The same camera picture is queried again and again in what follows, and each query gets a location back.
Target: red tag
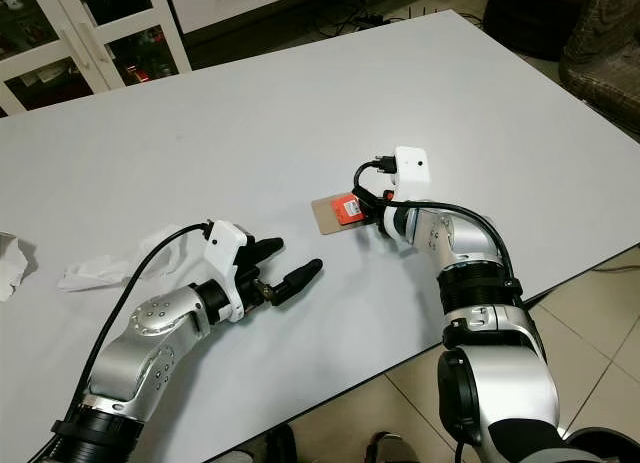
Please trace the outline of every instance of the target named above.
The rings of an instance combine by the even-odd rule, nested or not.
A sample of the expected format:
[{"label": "red tag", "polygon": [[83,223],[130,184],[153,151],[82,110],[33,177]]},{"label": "red tag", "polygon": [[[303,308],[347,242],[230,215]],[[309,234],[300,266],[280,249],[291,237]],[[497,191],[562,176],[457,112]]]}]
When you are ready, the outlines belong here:
[{"label": "red tag", "polygon": [[356,221],[364,220],[364,214],[360,210],[358,199],[353,195],[343,196],[331,202],[331,208],[341,225],[348,225]]}]

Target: white tissue paper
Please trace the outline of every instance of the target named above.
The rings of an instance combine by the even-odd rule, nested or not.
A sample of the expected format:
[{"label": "white tissue paper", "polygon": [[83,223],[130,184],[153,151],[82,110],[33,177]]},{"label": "white tissue paper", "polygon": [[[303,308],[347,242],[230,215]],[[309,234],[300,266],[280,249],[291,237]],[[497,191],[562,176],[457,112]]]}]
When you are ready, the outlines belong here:
[{"label": "white tissue paper", "polygon": [[7,301],[20,286],[27,259],[18,248],[18,238],[0,232],[0,301]]},{"label": "white tissue paper", "polygon": [[[177,225],[169,225],[146,237],[135,250],[120,257],[103,255],[83,263],[69,265],[58,282],[58,288],[63,291],[79,291],[122,283],[125,278],[133,275],[140,262],[158,243],[179,229]],[[172,242],[156,255],[140,277],[160,278],[175,271],[180,263],[180,253],[179,240]]]}]

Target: robotic arm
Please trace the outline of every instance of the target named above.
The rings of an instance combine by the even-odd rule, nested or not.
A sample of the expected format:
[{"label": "robotic arm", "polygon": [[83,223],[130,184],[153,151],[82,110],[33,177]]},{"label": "robotic arm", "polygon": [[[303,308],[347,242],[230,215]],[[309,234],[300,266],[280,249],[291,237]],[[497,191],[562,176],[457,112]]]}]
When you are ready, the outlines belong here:
[{"label": "robotic arm", "polygon": [[[368,167],[391,174],[378,198],[359,184]],[[484,463],[601,462],[558,435],[558,397],[542,341],[520,300],[502,239],[491,223],[455,205],[425,201],[422,149],[398,147],[356,172],[353,194],[381,232],[429,255],[445,313],[438,362],[440,419]]]},{"label": "robotic arm", "polygon": [[209,222],[204,257],[213,278],[139,305],[129,324],[98,356],[69,418],[56,421],[55,443],[37,461],[125,462],[180,360],[214,325],[236,322],[265,300],[274,306],[300,292],[320,271],[315,259],[272,287],[256,266],[280,250],[281,238],[256,242],[240,227]]}]

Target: shoe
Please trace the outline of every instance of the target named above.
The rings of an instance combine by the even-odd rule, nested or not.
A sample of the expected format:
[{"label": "shoe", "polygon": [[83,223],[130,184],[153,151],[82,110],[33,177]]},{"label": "shoe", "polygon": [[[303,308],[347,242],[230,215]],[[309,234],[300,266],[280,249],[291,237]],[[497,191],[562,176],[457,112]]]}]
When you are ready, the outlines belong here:
[{"label": "shoe", "polygon": [[413,448],[398,435],[386,431],[371,438],[364,463],[420,463]]}]

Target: white table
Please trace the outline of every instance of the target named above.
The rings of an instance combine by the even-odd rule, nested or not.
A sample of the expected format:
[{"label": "white table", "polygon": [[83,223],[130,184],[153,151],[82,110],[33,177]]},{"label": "white table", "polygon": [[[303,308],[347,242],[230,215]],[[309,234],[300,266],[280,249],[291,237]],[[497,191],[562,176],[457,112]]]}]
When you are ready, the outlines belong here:
[{"label": "white table", "polygon": [[[310,208],[396,145],[426,149],[434,199],[493,219],[525,297],[640,239],[638,145],[451,12],[0,120],[0,230],[38,265],[0,304],[0,459],[48,438],[121,291],[62,293],[64,267],[168,223],[283,236],[271,281],[325,269],[183,362],[135,462],[199,462],[437,343],[427,260],[372,227],[321,236]],[[187,246],[191,270],[140,284],[127,312],[204,279]]]}]

